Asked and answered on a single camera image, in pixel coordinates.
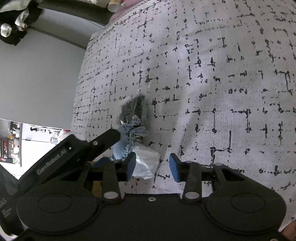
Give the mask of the light blue denim plush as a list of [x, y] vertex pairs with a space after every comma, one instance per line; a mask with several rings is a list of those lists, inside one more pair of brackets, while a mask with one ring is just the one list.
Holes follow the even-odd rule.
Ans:
[[122, 123], [117, 129], [120, 140], [113, 146], [112, 159], [123, 161], [133, 150], [135, 142], [148, 135], [148, 131], [142, 126], [141, 119], [134, 115], [130, 123]]

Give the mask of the white plastic wrapper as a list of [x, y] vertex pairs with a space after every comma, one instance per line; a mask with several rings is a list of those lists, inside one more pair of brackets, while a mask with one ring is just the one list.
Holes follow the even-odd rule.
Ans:
[[159, 166], [160, 153], [142, 144], [134, 145], [132, 150], [136, 155], [136, 165], [133, 177], [144, 180], [151, 179]]

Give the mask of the dark grey fabric piece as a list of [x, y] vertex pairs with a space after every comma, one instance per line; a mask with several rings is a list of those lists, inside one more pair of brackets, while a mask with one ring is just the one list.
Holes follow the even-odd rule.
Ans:
[[143, 123], [147, 119], [147, 100], [143, 94], [128, 98], [121, 105], [118, 120], [121, 124], [131, 123], [133, 116], [137, 116]]

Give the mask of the patterned white bed cover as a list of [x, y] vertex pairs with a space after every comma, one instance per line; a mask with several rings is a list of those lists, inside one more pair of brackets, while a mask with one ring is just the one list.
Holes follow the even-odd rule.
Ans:
[[169, 155], [227, 165], [275, 190], [295, 220], [295, 1], [143, 1], [91, 36], [71, 131], [118, 126], [121, 105], [147, 102], [144, 143], [159, 153], [130, 193], [180, 193]]

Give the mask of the pink pillow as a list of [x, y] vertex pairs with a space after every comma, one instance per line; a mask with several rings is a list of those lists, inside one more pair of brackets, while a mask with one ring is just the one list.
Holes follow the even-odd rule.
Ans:
[[125, 5], [122, 5], [120, 10], [111, 16], [109, 23], [112, 23], [115, 19], [117, 19], [122, 14], [124, 14], [126, 11], [128, 11], [130, 8], [132, 8], [135, 4], [137, 4], [137, 3], [133, 2], [133, 4], [132, 4], [132, 2], [125, 2]]

